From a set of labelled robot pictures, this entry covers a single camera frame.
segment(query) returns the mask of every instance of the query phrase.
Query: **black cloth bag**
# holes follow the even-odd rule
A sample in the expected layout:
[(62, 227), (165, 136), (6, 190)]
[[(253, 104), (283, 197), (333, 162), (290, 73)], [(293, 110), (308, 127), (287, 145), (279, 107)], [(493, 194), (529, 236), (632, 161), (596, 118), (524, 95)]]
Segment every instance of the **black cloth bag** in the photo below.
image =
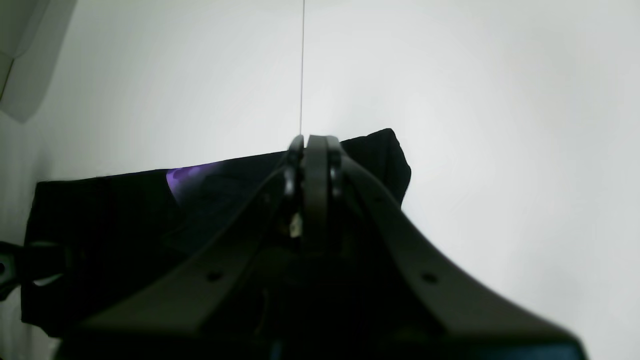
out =
[[(393, 130), (341, 145), (402, 203), (411, 169)], [(224, 229), (283, 155), (220, 161), (179, 196), (167, 183), (166, 169), (38, 183), (25, 245), (70, 245), (87, 261), (46, 286), (24, 284), (22, 321), (60, 337), (149, 285)]]

